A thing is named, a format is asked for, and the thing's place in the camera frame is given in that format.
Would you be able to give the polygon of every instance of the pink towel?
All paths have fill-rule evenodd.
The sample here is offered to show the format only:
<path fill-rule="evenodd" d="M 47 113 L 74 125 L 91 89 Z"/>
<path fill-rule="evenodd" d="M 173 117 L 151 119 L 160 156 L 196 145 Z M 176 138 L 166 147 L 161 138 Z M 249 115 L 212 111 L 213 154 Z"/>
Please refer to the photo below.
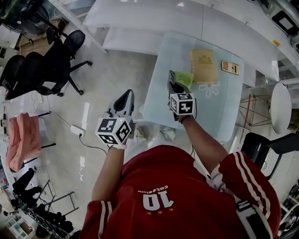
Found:
<path fill-rule="evenodd" d="M 9 146 L 6 164 L 14 171 L 19 171 L 24 160 L 41 153 L 38 116 L 30 117 L 22 113 L 9 119 Z"/>

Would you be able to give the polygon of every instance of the black chair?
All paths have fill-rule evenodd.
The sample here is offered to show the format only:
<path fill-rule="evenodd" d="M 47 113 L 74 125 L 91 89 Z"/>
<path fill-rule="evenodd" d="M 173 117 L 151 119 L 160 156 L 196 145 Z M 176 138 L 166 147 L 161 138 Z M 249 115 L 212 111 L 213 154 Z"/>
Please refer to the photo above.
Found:
<path fill-rule="evenodd" d="M 71 67 L 70 60 L 75 58 L 76 51 L 82 46 L 84 33 L 76 30 L 62 43 L 54 36 L 54 30 L 48 28 L 47 38 L 49 44 L 54 44 L 45 56 L 31 52 L 26 57 L 13 56 L 7 62 L 0 78 L 0 85 L 8 90 L 6 100 L 31 91 L 46 96 L 57 94 L 61 97 L 63 93 L 60 91 L 67 82 L 71 83 L 79 95 L 83 95 L 84 92 L 75 85 L 70 73 L 85 64 L 91 66 L 92 62 L 84 61 Z M 53 87 L 50 89 L 43 85 L 45 82 L 52 82 Z"/>
<path fill-rule="evenodd" d="M 273 149 L 273 151 L 278 154 L 278 159 L 271 174 L 267 176 L 268 180 L 272 178 L 283 154 L 299 150 L 299 135 L 297 133 L 288 134 L 279 139 L 270 141 L 261 135 L 248 133 L 241 151 L 243 151 L 259 169 L 262 169 L 270 149 Z"/>

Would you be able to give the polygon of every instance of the red jersey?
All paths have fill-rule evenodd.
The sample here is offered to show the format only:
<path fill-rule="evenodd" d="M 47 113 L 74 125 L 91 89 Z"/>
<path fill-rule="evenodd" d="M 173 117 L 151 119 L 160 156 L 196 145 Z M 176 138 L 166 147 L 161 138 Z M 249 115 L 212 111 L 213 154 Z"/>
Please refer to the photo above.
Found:
<path fill-rule="evenodd" d="M 235 199 L 261 209 L 276 238 L 277 195 L 242 153 L 228 155 L 206 179 L 182 149 L 158 146 L 124 165 L 115 199 L 92 201 L 79 239 L 248 238 Z"/>

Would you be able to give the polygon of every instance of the white table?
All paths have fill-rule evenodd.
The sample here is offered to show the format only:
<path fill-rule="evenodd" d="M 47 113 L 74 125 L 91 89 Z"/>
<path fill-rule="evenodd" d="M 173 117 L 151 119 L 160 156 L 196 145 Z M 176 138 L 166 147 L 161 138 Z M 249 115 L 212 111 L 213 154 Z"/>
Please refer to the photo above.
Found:
<path fill-rule="evenodd" d="M 278 83 L 271 97 L 271 120 L 277 134 L 286 132 L 292 115 L 292 102 L 289 90 L 282 83 Z"/>
<path fill-rule="evenodd" d="M 168 104 L 169 70 L 191 72 L 189 50 L 212 49 L 219 76 L 217 84 L 192 84 L 197 100 L 196 120 L 218 142 L 230 140 L 241 100 L 244 62 L 239 57 L 207 42 L 179 33 L 165 33 L 143 107 L 145 121 L 184 130 L 174 121 Z M 240 66 L 240 75 L 221 70 L 221 61 Z"/>

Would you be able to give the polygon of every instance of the tan book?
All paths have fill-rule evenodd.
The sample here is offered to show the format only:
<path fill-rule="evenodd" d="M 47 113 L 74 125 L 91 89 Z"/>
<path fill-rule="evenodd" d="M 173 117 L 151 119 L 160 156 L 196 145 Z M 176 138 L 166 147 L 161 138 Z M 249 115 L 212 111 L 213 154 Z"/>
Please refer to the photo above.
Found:
<path fill-rule="evenodd" d="M 195 83 L 218 82 L 218 71 L 212 50 L 194 49 L 189 51 L 189 55 Z"/>

